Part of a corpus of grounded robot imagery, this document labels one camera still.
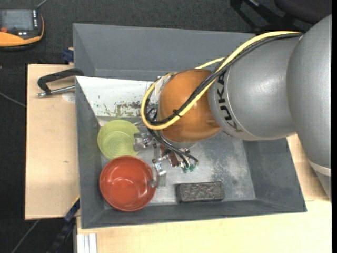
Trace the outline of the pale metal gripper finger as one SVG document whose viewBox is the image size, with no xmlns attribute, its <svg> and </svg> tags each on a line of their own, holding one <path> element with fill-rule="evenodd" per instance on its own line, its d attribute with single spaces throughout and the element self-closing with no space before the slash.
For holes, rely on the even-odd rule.
<svg viewBox="0 0 337 253">
<path fill-rule="evenodd" d="M 166 186 L 166 170 L 163 169 L 160 163 L 154 163 L 151 166 L 152 178 L 150 185 L 152 188 L 159 188 Z"/>
<path fill-rule="evenodd" d="M 140 152 L 148 148 L 151 144 L 151 136 L 148 132 L 138 132 L 134 134 L 134 151 Z"/>
</svg>

